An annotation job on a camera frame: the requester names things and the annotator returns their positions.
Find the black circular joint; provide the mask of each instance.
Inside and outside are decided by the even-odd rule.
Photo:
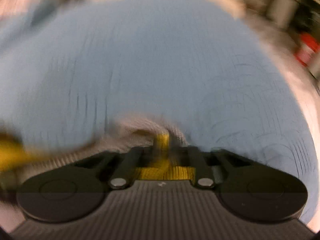
[[[90,170],[72,166],[32,177],[17,193],[18,204],[27,216],[49,223],[84,217],[103,198],[103,185]]]
[[[220,199],[229,211],[256,222],[296,218],[307,198],[307,189],[300,180],[263,166],[234,169],[220,187]]]

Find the silver screw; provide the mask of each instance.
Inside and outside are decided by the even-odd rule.
[[[114,187],[122,187],[127,183],[127,181],[123,178],[115,178],[115,179],[112,179],[110,183]]]
[[[201,178],[198,180],[198,184],[203,187],[210,187],[213,185],[213,180],[209,178]]]

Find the blue surface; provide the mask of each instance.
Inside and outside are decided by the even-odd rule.
[[[205,0],[120,0],[55,13],[50,3],[0,31],[0,118],[26,145],[78,147],[115,114],[161,115],[192,144],[223,147],[301,179],[308,222],[318,165],[288,85],[240,21]]]

